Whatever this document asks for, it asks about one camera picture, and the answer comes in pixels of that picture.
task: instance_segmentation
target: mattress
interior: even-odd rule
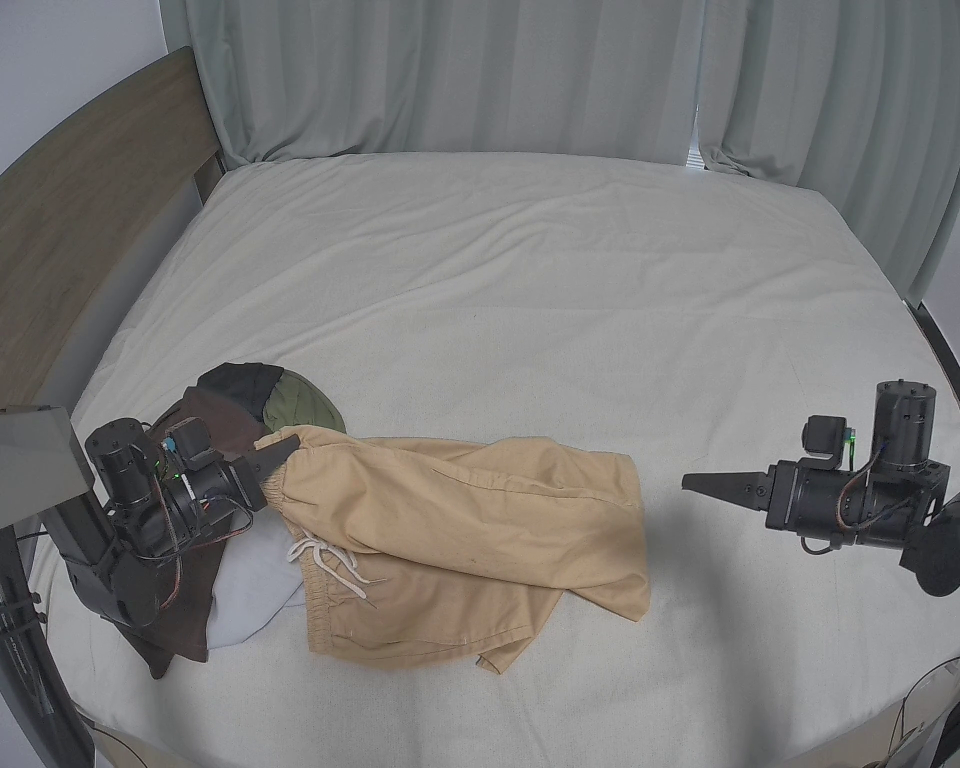
[[[566,595],[503,676],[311,656],[291,605],[155,682],[41,548],[33,581],[71,695],[200,765],[771,765],[958,651],[960,594],[926,596],[898,553],[809,557],[762,515],[681,491],[685,472],[796,459],[811,414],[865,439],[890,378],[938,389],[931,456],[960,456],[933,354],[815,192],[576,156],[247,166],[132,309],[77,432],[152,420],[247,360],[308,376],[358,437],[629,454],[653,604],[633,624]]]

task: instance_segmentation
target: tan shorts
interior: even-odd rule
[[[565,589],[638,621],[650,606],[630,458],[543,438],[491,445],[354,440],[284,427],[301,447],[264,483],[295,539],[355,553],[366,599],[300,556],[312,651],[397,669],[479,655],[495,672],[537,635]]]

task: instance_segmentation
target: curtain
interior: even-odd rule
[[[399,151],[686,159],[704,0],[185,7],[231,168]]]
[[[960,203],[960,0],[708,0],[707,168],[821,192],[916,305]]]

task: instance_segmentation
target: brown garment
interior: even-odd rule
[[[210,443],[221,453],[236,456],[253,450],[253,442],[266,433],[266,427],[246,410],[227,398],[197,387],[189,387],[183,398],[161,416],[147,434],[160,441],[178,421],[197,417],[210,433]],[[232,516],[213,526],[216,538],[230,529]],[[206,621],[213,603],[213,583],[220,570],[225,541],[191,549],[183,554],[180,592],[153,624],[132,629],[119,627],[120,633],[150,666],[150,674],[159,680],[174,655],[193,661],[206,661]],[[165,565],[158,576],[158,594],[167,595],[174,586],[175,564]]]
[[[300,556],[310,649],[386,669],[480,655],[503,672],[564,589],[638,621],[650,605],[636,468],[541,438],[358,441],[285,427],[301,448],[264,483],[303,529],[355,553]],[[315,557],[367,600],[321,570]]]

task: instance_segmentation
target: white wall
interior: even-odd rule
[[[0,172],[167,52],[157,0],[0,0]],[[0,699],[0,763],[40,766]]]
[[[924,306],[947,339],[953,356],[960,360],[960,216],[926,290]]]

